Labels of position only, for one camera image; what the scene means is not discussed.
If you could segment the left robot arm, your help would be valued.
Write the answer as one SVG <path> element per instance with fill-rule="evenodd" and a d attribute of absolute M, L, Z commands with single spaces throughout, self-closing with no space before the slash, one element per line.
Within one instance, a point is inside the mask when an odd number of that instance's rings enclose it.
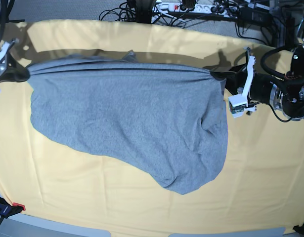
<path fill-rule="evenodd" d="M 266 64 L 270 56 L 290 49 L 293 56 L 287 73 L 280 73 Z M 225 88 L 231 94 L 228 106 L 232 116 L 249 115 L 256 111 L 258 104 L 266 104 L 272 112 L 283 113 L 286 119 L 280 118 L 281 122 L 304 119 L 304 38 L 301 43 L 266 52 L 260 60 L 264 74 L 255 70 L 256 58 L 250 48 L 245 50 L 245 64 L 211 71 L 214 78 L 226 80 Z"/>

